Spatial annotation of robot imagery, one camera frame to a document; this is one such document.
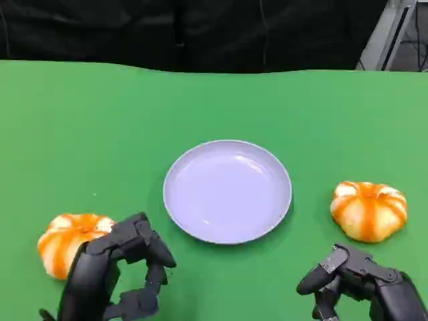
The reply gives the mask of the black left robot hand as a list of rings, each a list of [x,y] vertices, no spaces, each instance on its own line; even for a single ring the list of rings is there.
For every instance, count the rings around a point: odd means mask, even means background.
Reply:
[[[118,262],[147,266],[144,287],[111,297],[120,277]],[[158,294],[177,263],[145,213],[113,225],[110,233],[83,243],[73,260],[60,300],[58,320],[139,320],[158,312]]]

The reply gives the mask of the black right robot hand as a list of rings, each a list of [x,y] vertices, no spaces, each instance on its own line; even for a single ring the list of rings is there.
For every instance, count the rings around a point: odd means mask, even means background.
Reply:
[[[315,296],[315,320],[340,320],[335,307],[345,295],[369,301],[371,320],[427,321],[427,308],[405,272],[379,265],[371,254],[350,245],[334,244],[326,258],[301,279],[296,291]]]

